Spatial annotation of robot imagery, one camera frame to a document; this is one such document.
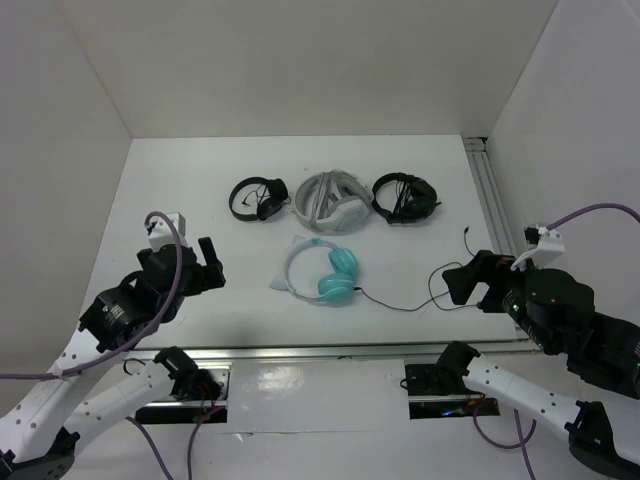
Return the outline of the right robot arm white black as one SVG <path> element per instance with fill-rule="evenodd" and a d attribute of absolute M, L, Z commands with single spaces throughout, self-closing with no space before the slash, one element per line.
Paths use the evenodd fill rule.
<path fill-rule="evenodd" d="M 639 476 L 639 327 L 596 311 L 594 291 L 569 273 L 523 268 L 512 256 L 479 251 L 442 274 L 453 304 L 475 287 L 487 291 L 477 307 L 505 313 L 544 354 L 564 355 L 567 370 L 601 390 L 598 401 L 568 397 L 534 384 L 453 341 L 439 356 L 436 379 L 448 392 L 463 387 L 524 413 L 563 439 L 571 455 L 611 479 Z"/>

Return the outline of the large black headset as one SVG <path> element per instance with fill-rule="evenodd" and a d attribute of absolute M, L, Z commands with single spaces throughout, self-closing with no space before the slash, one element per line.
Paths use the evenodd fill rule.
<path fill-rule="evenodd" d="M 387 184 L 395 182 L 396 202 L 392 210 L 383 208 L 377 201 L 377 193 Z M 436 190 L 423 178 L 397 172 L 388 173 L 376 180 L 372 187 L 372 208 L 389 225 L 407 225 L 429 218 L 441 204 Z"/>

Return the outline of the teal white cat-ear headphones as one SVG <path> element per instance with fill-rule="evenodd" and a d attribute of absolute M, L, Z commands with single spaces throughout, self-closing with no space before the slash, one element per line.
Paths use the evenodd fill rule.
<path fill-rule="evenodd" d="M 268 287 L 314 305 L 342 306 L 356 292 L 355 254 L 327 238 L 295 235 Z"/>

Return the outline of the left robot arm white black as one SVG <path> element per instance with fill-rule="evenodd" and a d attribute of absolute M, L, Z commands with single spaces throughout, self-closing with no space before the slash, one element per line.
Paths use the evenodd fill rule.
<path fill-rule="evenodd" d="M 96 296 L 48 379 L 38 381 L 2 417 L 2 478 L 62 478 L 94 439 L 150 402 L 195 401 L 212 412 L 219 383 L 179 347 L 161 349 L 125 380 L 89 394 L 137 344 L 137 335 L 157 313 L 168 323 L 185 298 L 225 285 L 211 239 L 198 244 L 202 261 L 191 248 L 173 243 L 139 251 L 140 270 Z"/>

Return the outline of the small black headphones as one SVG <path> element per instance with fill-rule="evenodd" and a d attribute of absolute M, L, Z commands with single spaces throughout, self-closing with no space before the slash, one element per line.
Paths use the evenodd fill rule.
<path fill-rule="evenodd" d="M 254 190 L 248 191 L 241 204 L 249 206 L 249 199 L 255 198 L 255 212 L 252 214 L 239 213 L 234 209 L 234 202 L 239 193 L 250 186 Z M 285 182 L 281 178 L 267 179 L 254 176 L 240 181 L 231 191 L 228 207 L 235 219 L 242 222 L 266 221 L 281 211 L 290 202 L 290 195 Z"/>

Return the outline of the white grey gaming headset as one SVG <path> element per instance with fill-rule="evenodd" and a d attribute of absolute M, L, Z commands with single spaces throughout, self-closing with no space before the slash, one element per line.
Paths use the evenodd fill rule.
<path fill-rule="evenodd" d="M 343 233 L 356 229 L 369 215 L 372 190 L 347 171 L 333 169 L 306 179 L 293 198 L 299 222 L 315 232 Z"/>

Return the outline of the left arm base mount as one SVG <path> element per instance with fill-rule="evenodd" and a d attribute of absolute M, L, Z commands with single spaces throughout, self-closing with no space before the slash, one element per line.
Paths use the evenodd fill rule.
<path fill-rule="evenodd" d="M 199 369 L 185 393 L 152 401 L 137 410 L 134 419 L 145 426 L 195 424 L 203 416 L 205 424 L 226 423 L 231 367 L 209 362 Z"/>

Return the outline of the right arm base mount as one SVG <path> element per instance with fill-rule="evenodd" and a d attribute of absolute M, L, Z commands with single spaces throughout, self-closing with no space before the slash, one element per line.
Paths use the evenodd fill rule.
<path fill-rule="evenodd" d="M 436 364 L 406 364 L 399 384 L 407 392 L 411 420 L 471 417 L 485 401 Z"/>

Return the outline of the aluminium rail right side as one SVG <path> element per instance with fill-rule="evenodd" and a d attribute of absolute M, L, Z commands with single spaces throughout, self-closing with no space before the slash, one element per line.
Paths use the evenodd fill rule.
<path fill-rule="evenodd" d="M 471 174 L 493 248 L 501 253 L 517 253 L 496 179 L 491 167 L 484 137 L 463 137 Z"/>

